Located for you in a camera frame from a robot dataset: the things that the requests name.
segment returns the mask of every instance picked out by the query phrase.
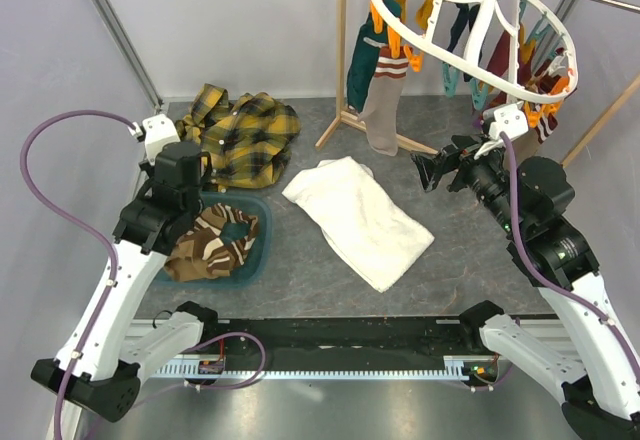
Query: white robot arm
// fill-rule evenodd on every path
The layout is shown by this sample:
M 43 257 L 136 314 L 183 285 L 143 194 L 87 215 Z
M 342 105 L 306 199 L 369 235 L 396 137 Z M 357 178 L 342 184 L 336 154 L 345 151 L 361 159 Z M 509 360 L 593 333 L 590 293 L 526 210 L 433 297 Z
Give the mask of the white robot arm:
M 508 141 L 511 148 L 510 140 L 528 130 L 517 105 L 487 111 L 484 120 L 485 135 L 454 136 L 435 157 L 412 156 L 422 185 L 432 190 L 444 174 L 457 171 L 449 191 L 471 188 L 492 213 L 510 240 L 514 263 L 558 315 L 582 362 L 545 346 L 491 302 L 464 312 L 461 323 L 478 346 L 503 355 L 542 385 L 581 438 L 640 438 L 639 357 L 609 301 L 589 244 L 562 216 L 575 192 L 562 167 L 547 158 L 525 160 L 517 174 L 504 170 L 499 147 Z M 518 218 L 512 218 L 511 207 L 517 207 Z M 518 250 L 517 235 L 524 252 Z
M 115 228 L 115 280 L 110 278 L 111 263 L 107 262 L 89 305 L 65 345 L 55 358 L 38 360 L 31 373 L 32 379 L 58 392 L 62 375 L 75 360 L 65 398 L 110 421 L 122 418 L 149 376 L 196 345 L 205 323 L 217 319 L 212 310 L 187 302 L 135 344 L 124 343 L 149 284 L 177 239 L 199 215 L 200 190 L 210 174 L 201 172 L 201 158 L 206 154 L 193 144 L 180 142 L 173 122 L 165 115 L 144 120 L 142 128 L 132 133 L 144 137 L 146 160 L 140 167 L 149 178 L 122 210 Z M 111 291 L 82 352 L 77 352 L 78 340 L 106 288 Z

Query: wooden rack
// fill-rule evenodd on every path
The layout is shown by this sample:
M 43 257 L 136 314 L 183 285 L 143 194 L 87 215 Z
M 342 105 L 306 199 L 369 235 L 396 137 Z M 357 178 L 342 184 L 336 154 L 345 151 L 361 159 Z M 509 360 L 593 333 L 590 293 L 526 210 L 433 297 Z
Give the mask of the wooden rack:
M 620 2 L 611 1 L 614 7 L 620 7 Z M 366 131 L 366 127 L 359 122 L 357 116 L 345 108 L 345 40 L 347 28 L 347 0 L 336 0 L 336 116 L 316 142 L 316 149 L 320 150 L 336 131 L 340 124 L 345 124 L 360 131 Z M 623 93 L 598 117 L 589 127 L 583 137 L 569 150 L 562 162 L 563 166 L 569 163 L 582 151 L 589 141 L 602 129 L 602 127 L 617 113 L 624 103 L 640 87 L 640 75 L 636 77 Z M 405 150 L 435 154 L 436 149 L 423 145 L 415 140 L 397 135 L 398 145 Z

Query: orange clip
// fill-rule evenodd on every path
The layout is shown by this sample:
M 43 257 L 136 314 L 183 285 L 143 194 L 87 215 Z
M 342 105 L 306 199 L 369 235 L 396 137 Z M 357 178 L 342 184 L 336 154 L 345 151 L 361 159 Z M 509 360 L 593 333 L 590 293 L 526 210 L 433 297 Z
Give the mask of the orange clip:
M 414 72 L 419 72 L 422 70 L 422 62 L 424 60 L 424 52 L 420 52 L 420 55 L 414 55 L 413 49 L 409 45 L 405 45 L 403 47 L 404 55 L 409 60 L 409 65 L 413 68 Z
M 400 43 L 402 42 L 402 37 L 389 25 L 387 25 L 387 37 L 389 38 L 389 49 L 391 50 L 391 57 L 399 58 Z
M 369 1 L 369 8 L 371 9 L 371 18 L 373 19 L 373 31 L 376 33 L 382 33 L 382 29 L 384 28 L 384 20 L 382 16 L 376 10 L 376 7 L 373 6 L 373 2 Z
M 559 93 L 562 93 L 563 91 L 568 90 L 568 88 L 569 88 L 569 77 L 562 77 L 553 86 L 553 88 L 551 89 L 551 92 L 549 92 L 549 95 L 558 95 Z M 563 103 L 564 103 L 564 100 L 560 100 L 559 102 L 551 103 L 549 105 L 545 105 L 544 107 L 542 107 L 542 110 L 545 112 L 545 117 L 548 116 L 549 114 L 555 115 L 556 113 L 558 113 L 558 110 L 560 110 L 560 107 L 562 106 Z
M 542 116 L 542 112 L 532 110 L 530 103 L 524 102 L 524 114 L 527 116 L 529 127 L 536 128 L 538 126 L 538 122 L 540 121 L 540 117 Z
M 553 86 L 553 88 L 549 92 L 549 95 L 558 95 L 559 93 L 562 93 L 568 88 L 569 88 L 569 78 L 562 77 Z M 531 109 L 529 102 L 525 102 L 524 113 L 527 116 L 529 126 L 531 128 L 535 128 L 538 126 L 538 122 L 540 121 L 540 118 L 542 118 L 543 116 L 548 117 L 549 115 L 555 115 L 556 113 L 558 113 L 558 110 L 560 110 L 560 107 L 562 106 L 563 103 L 564 103 L 564 100 L 560 100 L 559 102 L 556 102 L 556 103 L 549 103 L 546 105 L 542 105 L 540 107 L 540 110 L 536 111 Z

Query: yellow plaid shirt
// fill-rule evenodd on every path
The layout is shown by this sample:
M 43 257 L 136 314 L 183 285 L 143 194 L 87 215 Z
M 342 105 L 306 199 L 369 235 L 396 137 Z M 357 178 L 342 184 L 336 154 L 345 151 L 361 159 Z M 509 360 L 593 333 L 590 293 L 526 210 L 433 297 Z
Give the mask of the yellow plaid shirt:
M 205 84 L 176 128 L 182 140 L 211 154 L 211 183 L 262 188 L 274 184 L 289 163 L 300 120 L 292 107 L 266 93 L 247 93 L 231 105 L 225 89 Z

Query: white cloth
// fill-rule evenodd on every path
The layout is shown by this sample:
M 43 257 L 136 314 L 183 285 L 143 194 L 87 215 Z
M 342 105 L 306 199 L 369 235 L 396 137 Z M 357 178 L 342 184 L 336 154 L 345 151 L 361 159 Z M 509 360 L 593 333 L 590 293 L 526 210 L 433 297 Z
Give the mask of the white cloth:
M 372 177 L 351 157 L 322 161 L 296 175 L 282 194 L 320 226 L 342 260 L 384 292 L 431 245 L 433 235 Z

